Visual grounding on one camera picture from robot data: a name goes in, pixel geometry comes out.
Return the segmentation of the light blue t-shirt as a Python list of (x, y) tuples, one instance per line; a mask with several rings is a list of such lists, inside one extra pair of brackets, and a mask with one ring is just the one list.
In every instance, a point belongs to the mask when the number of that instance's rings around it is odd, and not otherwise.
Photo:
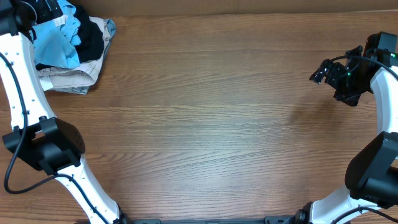
[(81, 22), (75, 17), (76, 7), (59, 0), (62, 16), (33, 26), (37, 36), (33, 43), (36, 65), (73, 69), (80, 65), (76, 46), (81, 44), (78, 30)]

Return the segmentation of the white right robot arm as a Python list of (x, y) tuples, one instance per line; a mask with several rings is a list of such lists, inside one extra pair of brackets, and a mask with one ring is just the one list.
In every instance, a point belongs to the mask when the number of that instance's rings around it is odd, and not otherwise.
[(383, 213), (397, 205), (397, 35), (378, 32), (365, 46), (324, 60), (310, 76), (334, 88), (334, 98), (355, 107), (363, 93), (376, 102), (377, 133), (349, 163), (345, 184), (327, 197), (307, 203), (287, 223), (350, 223), (364, 213)]

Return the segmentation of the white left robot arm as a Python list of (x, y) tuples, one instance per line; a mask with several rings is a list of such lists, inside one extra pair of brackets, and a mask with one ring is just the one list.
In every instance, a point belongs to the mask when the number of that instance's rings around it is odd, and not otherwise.
[(10, 194), (22, 193), (9, 187), (12, 168), (20, 158), (48, 175), (26, 192), (55, 179), (71, 193), (90, 223), (130, 223), (90, 170), (80, 132), (55, 116), (37, 76), (33, 50), (36, 34), (32, 28), (61, 15), (56, 1), (1, 1), (1, 79), (12, 128), (2, 140), (13, 153), (4, 188)]

